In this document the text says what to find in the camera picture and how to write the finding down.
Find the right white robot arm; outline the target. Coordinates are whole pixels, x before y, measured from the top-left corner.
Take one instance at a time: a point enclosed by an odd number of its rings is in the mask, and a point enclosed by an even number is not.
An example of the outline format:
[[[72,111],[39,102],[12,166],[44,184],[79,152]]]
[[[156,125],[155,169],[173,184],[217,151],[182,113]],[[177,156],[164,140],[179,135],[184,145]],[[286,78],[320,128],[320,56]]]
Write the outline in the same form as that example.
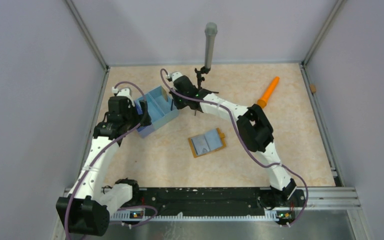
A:
[[[230,121],[239,142],[259,166],[266,169],[273,200],[279,206],[287,206],[294,198],[297,184],[294,173],[281,161],[275,146],[274,129],[257,104],[243,106],[218,97],[207,89],[199,89],[184,74],[160,70],[164,85],[172,83],[169,92],[177,109],[190,108]]]

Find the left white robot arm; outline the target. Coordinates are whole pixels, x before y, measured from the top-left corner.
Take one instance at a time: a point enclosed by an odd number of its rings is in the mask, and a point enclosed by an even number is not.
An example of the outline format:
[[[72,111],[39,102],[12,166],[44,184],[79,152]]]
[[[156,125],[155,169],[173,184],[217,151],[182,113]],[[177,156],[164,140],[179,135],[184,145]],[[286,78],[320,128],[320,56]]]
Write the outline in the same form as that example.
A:
[[[151,124],[145,94],[135,102],[129,87],[114,87],[112,93],[103,121],[94,127],[89,154],[78,179],[68,195],[56,202],[68,240],[71,234],[103,236],[110,217],[119,207],[123,204],[134,207],[140,202],[141,194],[128,183],[117,183],[108,193],[102,192],[110,163],[123,138]]]

